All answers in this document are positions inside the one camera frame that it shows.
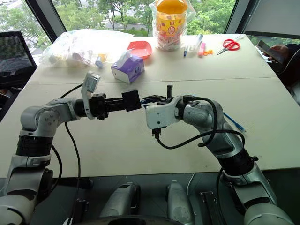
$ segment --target small orange object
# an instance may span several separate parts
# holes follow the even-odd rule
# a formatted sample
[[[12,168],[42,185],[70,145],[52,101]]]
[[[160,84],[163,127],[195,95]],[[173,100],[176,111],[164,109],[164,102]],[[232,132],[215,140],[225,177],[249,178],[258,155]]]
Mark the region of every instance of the small orange object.
[[[204,51],[203,52],[203,55],[212,55],[212,53],[213,53],[213,51],[212,51],[212,49],[209,49],[208,51]]]

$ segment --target pink marker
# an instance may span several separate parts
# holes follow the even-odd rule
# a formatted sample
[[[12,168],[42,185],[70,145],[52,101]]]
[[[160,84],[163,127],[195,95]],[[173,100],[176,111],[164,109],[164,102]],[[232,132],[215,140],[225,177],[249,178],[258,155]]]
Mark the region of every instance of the pink marker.
[[[204,51],[205,51],[205,43],[201,42],[201,45],[200,45],[200,48],[199,48],[199,51],[198,51],[198,56],[202,57],[203,54],[204,54]]]

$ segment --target red scissors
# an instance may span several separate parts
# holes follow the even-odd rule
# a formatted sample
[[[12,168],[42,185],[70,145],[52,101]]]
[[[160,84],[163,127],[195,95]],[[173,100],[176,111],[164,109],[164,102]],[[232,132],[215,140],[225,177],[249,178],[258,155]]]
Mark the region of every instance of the red scissors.
[[[240,49],[240,44],[232,39],[227,39],[223,42],[223,49],[217,53],[217,55],[222,54],[223,52],[229,51],[236,51]]]

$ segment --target white cable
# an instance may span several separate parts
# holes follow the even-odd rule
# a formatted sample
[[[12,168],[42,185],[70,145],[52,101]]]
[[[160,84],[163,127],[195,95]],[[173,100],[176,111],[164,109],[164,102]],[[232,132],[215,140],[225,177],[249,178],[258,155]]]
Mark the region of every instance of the white cable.
[[[188,184],[187,184],[187,195],[188,195],[188,188],[189,188],[189,186],[190,186],[190,184],[191,184],[191,182],[192,182],[194,176],[195,176],[195,173],[193,173],[191,179],[189,179],[189,182],[188,182]]]

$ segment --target tissue box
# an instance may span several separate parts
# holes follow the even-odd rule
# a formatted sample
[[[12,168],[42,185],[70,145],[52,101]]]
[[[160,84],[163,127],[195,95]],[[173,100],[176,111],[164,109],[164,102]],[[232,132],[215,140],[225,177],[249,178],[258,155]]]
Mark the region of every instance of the tissue box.
[[[118,68],[117,63],[114,63],[111,68],[113,76],[125,83],[132,83],[145,71],[144,60],[135,55],[129,57],[121,68]]]

